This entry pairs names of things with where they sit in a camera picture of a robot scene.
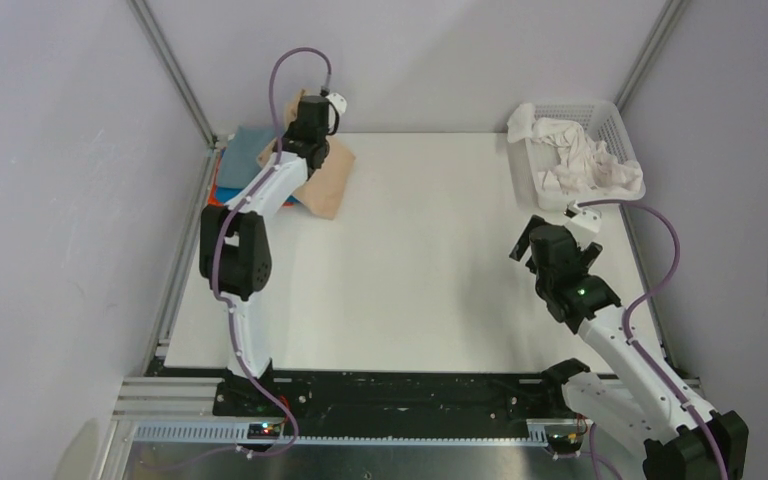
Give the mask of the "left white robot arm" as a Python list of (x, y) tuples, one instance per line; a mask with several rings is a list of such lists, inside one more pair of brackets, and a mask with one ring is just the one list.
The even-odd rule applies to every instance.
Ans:
[(292, 120), (249, 185), (223, 206), (208, 205), (200, 218), (199, 271), (228, 314), (228, 369), (249, 377), (237, 403), (252, 416), (274, 406), (274, 387), (259, 379), (271, 363), (260, 292), (272, 273), (266, 220), (325, 163), (347, 110), (346, 99), (322, 92), (302, 96)]

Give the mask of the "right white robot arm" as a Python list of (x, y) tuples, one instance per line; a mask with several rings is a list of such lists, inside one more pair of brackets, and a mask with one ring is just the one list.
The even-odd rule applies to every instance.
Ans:
[(563, 225), (532, 216), (510, 256), (535, 276), (549, 314), (589, 345), (621, 381), (609, 390), (576, 359), (545, 370), (544, 410), (572, 411), (595, 423), (642, 460), (648, 479), (740, 479), (749, 430), (735, 411), (719, 412), (644, 344), (630, 309), (590, 267), (602, 248), (601, 216), (573, 211)]

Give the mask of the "beige t shirt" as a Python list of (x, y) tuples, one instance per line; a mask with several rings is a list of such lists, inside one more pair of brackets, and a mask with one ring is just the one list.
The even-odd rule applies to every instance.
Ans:
[[(288, 126), (297, 117), (297, 104), (302, 96), (315, 93), (301, 89), (285, 104), (284, 123)], [(338, 107), (347, 106), (347, 102), (341, 94), (332, 92), (329, 100), (337, 100)], [(354, 167), (356, 155), (346, 146), (337, 135), (327, 138), (329, 153), (322, 167), (316, 170), (312, 177), (301, 187), (297, 188), (292, 197), (296, 203), (304, 205), (307, 210), (319, 218), (334, 220), (340, 210), (349, 176)], [(265, 167), (275, 147), (276, 140), (270, 143), (260, 152), (256, 161), (260, 167)]]

